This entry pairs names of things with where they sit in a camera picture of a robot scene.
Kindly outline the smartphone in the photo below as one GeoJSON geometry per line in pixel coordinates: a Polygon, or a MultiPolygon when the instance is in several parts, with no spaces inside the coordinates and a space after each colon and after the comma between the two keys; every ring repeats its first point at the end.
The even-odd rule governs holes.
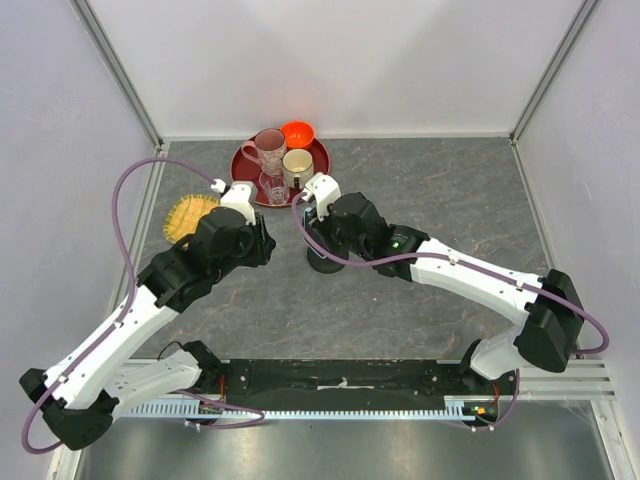
{"type": "Polygon", "coordinates": [[[317,223],[317,210],[315,206],[308,206],[303,212],[303,227],[307,234],[310,236],[315,235],[315,224],[317,223]]]}

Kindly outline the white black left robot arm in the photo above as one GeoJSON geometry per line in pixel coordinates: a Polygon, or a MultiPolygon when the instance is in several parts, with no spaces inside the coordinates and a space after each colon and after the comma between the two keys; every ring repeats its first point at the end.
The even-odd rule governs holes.
{"type": "Polygon", "coordinates": [[[46,370],[31,368],[19,383],[59,444],[81,450],[120,416],[166,393],[208,393],[220,385],[222,363],[201,341],[123,374],[121,366],[159,329],[238,267],[267,264],[275,248],[262,214],[253,219],[219,206],[168,250],[155,255],[123,302],[72,353],[46,370]]]}

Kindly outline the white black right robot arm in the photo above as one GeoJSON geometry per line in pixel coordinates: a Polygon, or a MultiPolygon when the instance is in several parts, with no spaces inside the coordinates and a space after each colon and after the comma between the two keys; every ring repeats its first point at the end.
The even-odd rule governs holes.
{"type": "Polygon", "coordinates": [[[302,225],[313,240],[307,260],[318,272],[335,273],[356,255],[383,276],[453,292],[510,321],[508,330],[465,352],[457,377],[469,393],[524,366],[562,373],[576,351],[582,304],[564,272],[538,276],[462,254],[424,232],[387,223],[361,193],[340,197],[325,216],[306,208],[302,225]]]}

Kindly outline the black phone stand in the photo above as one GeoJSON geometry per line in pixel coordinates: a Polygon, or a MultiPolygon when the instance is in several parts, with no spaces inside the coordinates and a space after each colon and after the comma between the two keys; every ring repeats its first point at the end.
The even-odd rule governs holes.
{"type": "Polygon", "coordinates": [[[306,249],[306,260],[314,271],[321,274],[334,274],[344,268],[343,264],[318,254],[310,246],[306,249]]]}

